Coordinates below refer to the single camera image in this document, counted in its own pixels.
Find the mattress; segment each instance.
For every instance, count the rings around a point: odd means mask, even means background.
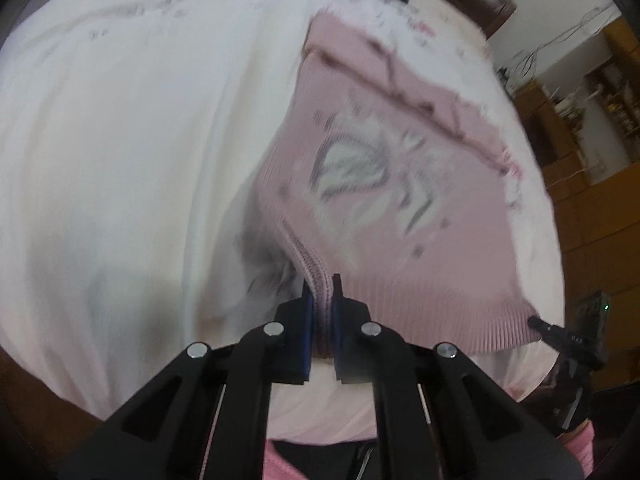
[[[252,182],[320,10],[476,104],[520,169],[505,200],[524,296],[562,324],[553,210],[482,32],[443,0],[51,0],[0,51],[0,344],[106,418],[190,342],[231,344],[302,277]],[[555,354],[474,356],[514,398]],[[275,385],[268,435],[375,434],[370,387]]]

